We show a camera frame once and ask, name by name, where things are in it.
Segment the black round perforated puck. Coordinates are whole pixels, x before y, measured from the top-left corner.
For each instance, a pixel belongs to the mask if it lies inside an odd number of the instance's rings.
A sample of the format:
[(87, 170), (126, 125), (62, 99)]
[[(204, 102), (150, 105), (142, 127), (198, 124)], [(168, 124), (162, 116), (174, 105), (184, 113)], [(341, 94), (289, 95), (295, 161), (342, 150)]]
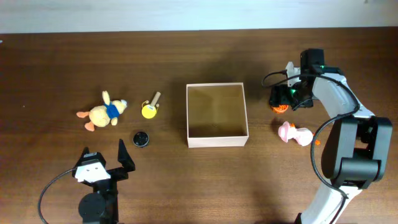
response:
[(139, 131), (133, 136), (132, 142), (136, 147), (146, 147), (149, 143), (149, 135), (146, 132)]

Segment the pink duck toy with hat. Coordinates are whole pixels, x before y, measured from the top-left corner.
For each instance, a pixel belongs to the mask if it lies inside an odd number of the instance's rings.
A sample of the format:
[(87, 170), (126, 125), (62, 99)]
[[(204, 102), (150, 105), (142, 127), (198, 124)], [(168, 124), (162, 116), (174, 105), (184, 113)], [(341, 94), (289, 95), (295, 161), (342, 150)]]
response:
[(283, 142), (294, 139), (301, 146), (308, 146), (314, 140), (314, 134), (307, 128), (296, 128), (293, 123), (285, 121), (278, 128), (278, 136)]

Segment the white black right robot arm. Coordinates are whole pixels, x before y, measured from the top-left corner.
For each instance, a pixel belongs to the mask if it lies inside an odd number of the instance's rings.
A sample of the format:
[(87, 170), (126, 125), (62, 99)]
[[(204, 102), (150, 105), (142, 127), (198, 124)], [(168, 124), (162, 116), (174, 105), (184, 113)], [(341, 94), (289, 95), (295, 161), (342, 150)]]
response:
[(390, 119), (368, 110), (349, 87), (338, 67), (325, 64), (322, 49), (300, 54), (300, 66), (289, 62), (285, 80), (270, 85), (269, 105), (276, 113), (311, 108), (319, 100), (329, 115), (314, 133), (284, 122), (278, 135), (310, 146), (310, 160), (321, 184), (296, 223), (335, 223), (350, 201), (385, 174), (392, 136)]

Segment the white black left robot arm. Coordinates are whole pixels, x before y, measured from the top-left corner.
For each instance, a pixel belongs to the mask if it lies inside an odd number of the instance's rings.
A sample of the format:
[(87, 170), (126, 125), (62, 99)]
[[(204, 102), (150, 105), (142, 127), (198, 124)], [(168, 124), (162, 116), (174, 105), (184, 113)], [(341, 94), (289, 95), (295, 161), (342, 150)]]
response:
[(122, 139), (118, 144), (118, 162), (121, 167), (107, 170), (101, 153), (84, 148), (72, 174), (79, 183), (93, 189), (80, 200), (78, 206), (83, 223), (119, 223), (118, 182), (127, 180), (128, 173), (136, 169)]

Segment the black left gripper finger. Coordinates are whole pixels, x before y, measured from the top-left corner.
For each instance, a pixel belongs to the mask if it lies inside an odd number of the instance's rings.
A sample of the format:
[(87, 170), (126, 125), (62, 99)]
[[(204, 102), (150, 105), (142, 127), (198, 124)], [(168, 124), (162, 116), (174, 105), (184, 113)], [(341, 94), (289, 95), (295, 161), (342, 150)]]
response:
[(122, 165), (126, 172), (132, 172), (136, 170), (135, 163), (130, 157), (126, 149), (125, 143), (122, 139), (119, 140), (118, 162)]
[(100, 152), (90, 152), (88, 147), (83, 149), (83, 152), (76, 163), (77, 167), (85, 166), (89, 164), (94, 164), (99, 162), (100, 164), (103, 163), (103, 156)]

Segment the orange round perforated puck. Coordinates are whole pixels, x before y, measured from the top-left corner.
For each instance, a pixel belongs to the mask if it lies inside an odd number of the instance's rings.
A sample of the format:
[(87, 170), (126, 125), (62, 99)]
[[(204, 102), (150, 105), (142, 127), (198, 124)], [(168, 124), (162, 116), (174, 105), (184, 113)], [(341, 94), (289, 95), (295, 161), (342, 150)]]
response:
[(285, 113), (289, 108), (289, 105), (279, 105), (279, 106), (272, 106), (271, 109), (273, 112), (277, 114)]

